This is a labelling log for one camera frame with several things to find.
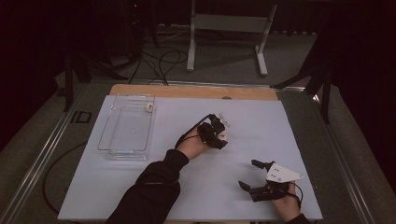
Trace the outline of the white table mat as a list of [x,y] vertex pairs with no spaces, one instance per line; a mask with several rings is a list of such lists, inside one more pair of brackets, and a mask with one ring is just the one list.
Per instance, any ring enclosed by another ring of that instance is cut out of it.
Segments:
[[[105,220],[124,192],[146,168],[143,161],[109,161],[99,150],[114,97],[102,105],[78,168],[65,196],[60,220]],[[311,220],[322,214],[311,186],[284,106],[279,101],[158,97],[148,145],[150,161],[161,160],[167,149],[199,119],[222,114],[229,122],[228,144],[211,149],[185,166],[180,195],[168,217],[179,221],[276,220],[268,202],[255,203],[239,184],[264,184],[266,173],[252,161],[273,161],[302,175],[297,184],[304,199],[302,211]]]

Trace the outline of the person's right hand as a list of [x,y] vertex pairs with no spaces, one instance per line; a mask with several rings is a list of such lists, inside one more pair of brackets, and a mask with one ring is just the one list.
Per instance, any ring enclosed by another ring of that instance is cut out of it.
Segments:
[[272,200],[276,211],[285,222],[289,222],[301,214],[295,194],[295,183],[291,182],[289,183],[288,194],[285,197]]

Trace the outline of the aluminium floor rail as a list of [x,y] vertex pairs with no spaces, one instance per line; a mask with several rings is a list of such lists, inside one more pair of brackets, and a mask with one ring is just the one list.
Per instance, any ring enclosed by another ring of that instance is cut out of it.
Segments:
[[311,105],[314,108],[316,116],[320,119],[321,125],[324,128],[324,131],[329,139],[332,147],[332,154],[335,159],[335,163],[337,169],[339,170],[340,176],[343,178],[343,181],[346,186],[346,190],[348,195],[355,207],[355,210],[360,218],[361,224],[376,224],[374,220],[374,216],[368,207],[366,200],[362,194],[361,188],[352,174],[350,170],[347,160],[343,155],[343,151],[340,145],[337,143],[336,137],[332,131],[332,128],[329,124],[324,121],[324,118],[321,116],[320,109],[321,104],[319,98],[314,96],[309,96],[308,99],[311,101]]
[[0,224],[14,223],[88,87],[75,89],[66,112],[63,98],[52,96],[0,153]]

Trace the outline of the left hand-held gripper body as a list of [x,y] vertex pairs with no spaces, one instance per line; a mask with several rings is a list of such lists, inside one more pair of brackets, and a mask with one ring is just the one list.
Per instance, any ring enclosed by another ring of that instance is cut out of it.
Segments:
[[225,129],[230,126],[230,124],[225,120],[222,114],[209,114],[207,118],[210,122],[202,122],[197,130],[201,140],[212,148],[217,148],[217,128],[225,126]]

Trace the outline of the person's left hand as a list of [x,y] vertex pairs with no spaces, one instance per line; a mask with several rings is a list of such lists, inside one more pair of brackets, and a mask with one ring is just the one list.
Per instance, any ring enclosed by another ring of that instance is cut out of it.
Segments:
[[177,150],[183,153],[189,161],[195,159],[208,149],[209,146],[201,140],[196,128],[190,131],[177,146]]

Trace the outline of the black rectangular floor bracket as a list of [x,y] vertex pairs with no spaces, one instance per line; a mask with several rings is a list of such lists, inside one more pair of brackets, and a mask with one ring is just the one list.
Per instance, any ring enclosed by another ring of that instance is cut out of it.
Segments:
[[70,119],[71,123],[89,123],[92,119],[92,113],[86,111],[75,111]]

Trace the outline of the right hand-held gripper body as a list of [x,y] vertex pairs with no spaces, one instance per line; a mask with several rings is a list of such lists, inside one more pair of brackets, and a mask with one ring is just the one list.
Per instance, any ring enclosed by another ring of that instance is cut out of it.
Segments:
[[[270,170],[266,170],[265,185],[259,188],[250,188],[250,196],[253,202],[272,201],[285,197],[288,194],[289,183],[303,179],[301,174],[292,171],[289,168],[271,162]],[[295,194],[298,203],[304,197]]]

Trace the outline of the black stand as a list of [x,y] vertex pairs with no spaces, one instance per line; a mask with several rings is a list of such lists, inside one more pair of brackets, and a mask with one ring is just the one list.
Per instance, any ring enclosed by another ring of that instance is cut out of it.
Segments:
[[100,72],[103,72],[106,76],[113,79],[126,80],[126,77],[116,74],[109,68],[99,64],[80,51],[67,51],[64,55],[64,112],[67,112],[74,103],[73,77],[77,77],[77,79],[82,83],[90,83],[92,79],[92,75],[89,71],[90,66],[99,70]]
[[332,81],[332,73],[329,71],[329,56],[326,53],[328,49],[329,38],[326,37],[326,32],[322,30],[318,33],[317,39],[308,52],[298,74],[283,82],[271,85],[272,89],[281,90],[299,80],[310,77],[308,83],[304,87],[304,93],[314,96],[319,90],[322,90],[320,115],[326,123],[330,122],[328,109]]

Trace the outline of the clear plastic container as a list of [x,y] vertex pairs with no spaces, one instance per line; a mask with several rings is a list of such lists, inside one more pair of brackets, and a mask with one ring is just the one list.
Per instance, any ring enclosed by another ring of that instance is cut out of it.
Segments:
[[145,161],[149,157],[149,139],[155,103],[153,95],[116,95],[106,118],[98,149],[113,161]]

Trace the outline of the white metal stand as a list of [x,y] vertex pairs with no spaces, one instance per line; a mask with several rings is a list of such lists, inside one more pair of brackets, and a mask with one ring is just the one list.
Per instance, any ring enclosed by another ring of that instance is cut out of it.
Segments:
[[261,76],[266,77],[268,75],[263,50],[276,14],[277,4],[272,4],[268,15],[263,18],[202,14],[197,13],[195,7],[196,0],[191,0],[190,45],[186,67],[188,72],[194,70],[196,30],[211,30],[262,34],[262,41],[255,47],[255,53]]

